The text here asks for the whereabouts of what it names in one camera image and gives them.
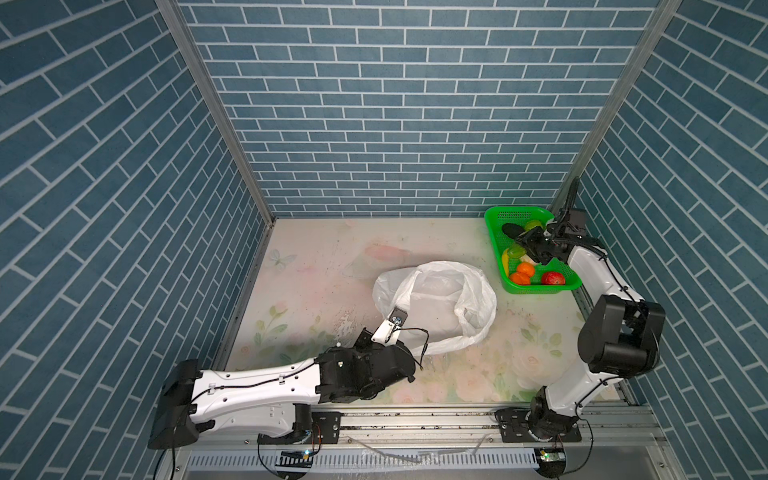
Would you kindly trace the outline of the red strawberry fruit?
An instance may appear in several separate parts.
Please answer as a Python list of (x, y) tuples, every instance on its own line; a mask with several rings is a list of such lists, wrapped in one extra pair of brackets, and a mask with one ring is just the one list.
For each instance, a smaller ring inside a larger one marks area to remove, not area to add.
[(549, 272), (545, 272), (542, 275), (541, 284), (548, 285), (548, 286), (565, 285), (566, 279), (565, 279), (565, 276), (559, 272), (549, 271)]

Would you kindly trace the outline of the dark avocado fruit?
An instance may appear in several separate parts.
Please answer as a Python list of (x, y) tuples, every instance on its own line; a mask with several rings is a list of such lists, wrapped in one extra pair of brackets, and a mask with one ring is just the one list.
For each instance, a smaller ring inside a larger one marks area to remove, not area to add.
[(505, 223), (501, 226), (501, 231), (507, 237), (511, 239), (516, 239), (517, 237), (525, 233), (525, 228), (518, 224)]

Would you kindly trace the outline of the orange fruit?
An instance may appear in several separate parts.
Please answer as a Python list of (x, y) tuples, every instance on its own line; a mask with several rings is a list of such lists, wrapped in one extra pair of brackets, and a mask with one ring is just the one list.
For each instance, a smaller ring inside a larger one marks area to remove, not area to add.
[(514, 272), (509, 276), (509, 279), (517, 285), (526, 286), (531, 284), (531, 277), (521, 272)]
[(536, 267), (534, 264), (528, 262), (520, 262), (516, 267), (516, 272), (521, 275), (532, 277), (536, 273)]

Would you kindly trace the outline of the yellow lemon fruit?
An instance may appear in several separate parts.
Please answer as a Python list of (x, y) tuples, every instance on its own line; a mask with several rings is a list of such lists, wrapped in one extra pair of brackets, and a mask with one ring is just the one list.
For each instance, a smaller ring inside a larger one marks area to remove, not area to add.
[(505, 250), (502, 253), (501, 259), (502, 259), (502, 266), (503, 266), (504, 276), (508, 276), (510, 270), (509, 270), (509, 255), (508, 255), (507, 250)]

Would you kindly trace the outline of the white plastic bag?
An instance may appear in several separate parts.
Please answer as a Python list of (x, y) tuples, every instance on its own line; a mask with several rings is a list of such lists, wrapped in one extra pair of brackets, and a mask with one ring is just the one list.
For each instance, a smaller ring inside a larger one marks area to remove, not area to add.
[(452, 261), (381, 274), (373, 301), (383, 321), (394, 307), (408, 313), (398, 341), (415, 355), (422, 350), (440, 355), (481, 342), (497, 311), (496, 293), (482, 270)]

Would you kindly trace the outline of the green pear fruit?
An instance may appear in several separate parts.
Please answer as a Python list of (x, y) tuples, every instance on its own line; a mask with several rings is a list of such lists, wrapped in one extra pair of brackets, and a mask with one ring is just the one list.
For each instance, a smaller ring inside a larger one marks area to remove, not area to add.
[(532, 220), (529, 220), (529, 221), (528, 221), (528, 222), (527, 222), (527, 223), (524, 225), (524, 231), (525, 231), (525, 232), (528, 232), (528, 231), (531, 231), (531, 230), (535, 230), (535, 229), (541, 229), (541, 230), (543, 230), (543, 229), (544, 229), (544, 225), (543, 225), (543, 223), (542, 223), (541, 221), (539, 221), (539, 220), (536, 220), (536, 219), (532, 219)]

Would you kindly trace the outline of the green yellow mango fruit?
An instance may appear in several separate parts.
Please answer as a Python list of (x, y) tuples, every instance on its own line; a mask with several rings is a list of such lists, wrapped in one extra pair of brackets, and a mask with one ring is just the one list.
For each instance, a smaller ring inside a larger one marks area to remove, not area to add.
[(510, 245), (506, 250), (505, 253), (510, 259), (519, 259), (523, 255), (526, 254), (526, 250), (524, 247), (519, 245), (518, 243), (514, 242), (512, 245)]

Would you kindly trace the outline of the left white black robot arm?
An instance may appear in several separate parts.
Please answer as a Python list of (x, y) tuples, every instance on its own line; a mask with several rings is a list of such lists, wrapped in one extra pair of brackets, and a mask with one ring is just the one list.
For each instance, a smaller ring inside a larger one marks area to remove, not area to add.
[(383, 345), (368, 330), (351, 347), (332, 346), (281, 367), (225, 372), (188, 359), (163, 382), (148, 446), (178, 449), (226, 429), (298, 443), (312, 428), (313, 406), (371, 400), (395, 383), (413, 381), (416, 369), (401, 341)]

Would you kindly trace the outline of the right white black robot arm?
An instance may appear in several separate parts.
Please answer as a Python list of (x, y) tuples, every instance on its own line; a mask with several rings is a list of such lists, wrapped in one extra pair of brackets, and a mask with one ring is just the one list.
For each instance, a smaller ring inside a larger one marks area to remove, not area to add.
[(555, 259), (565, 263), (592, 301), (578, 335), (579, 358), (531, 401), (528, 429), (548, 441), (569, 433), (583, 408), (605, 388), (655, 367), (666, 313), (621, 276), (600, 241), (587, 233), (582, 209), (564, 207), (544, 228), (516, 240), (541, 265)]

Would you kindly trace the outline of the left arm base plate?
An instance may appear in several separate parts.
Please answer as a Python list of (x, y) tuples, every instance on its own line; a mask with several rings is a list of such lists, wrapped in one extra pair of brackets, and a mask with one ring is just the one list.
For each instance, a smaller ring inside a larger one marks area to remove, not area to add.
[(293, 423), (293, 430), (287, 436), (289, 444), (315, 443), (337, 444), (341, 431), (343, 416), (337, 411), (320, 411), (297, 415)]

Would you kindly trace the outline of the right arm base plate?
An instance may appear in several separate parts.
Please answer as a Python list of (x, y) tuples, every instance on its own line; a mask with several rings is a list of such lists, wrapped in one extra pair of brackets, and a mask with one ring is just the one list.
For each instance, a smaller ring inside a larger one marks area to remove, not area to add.
[(546, 443), (555, 440), (575, 443), (582, 440), (576, 417), (552, 412), (532, 412), (507, 407), (494, 413), (504, 443)]

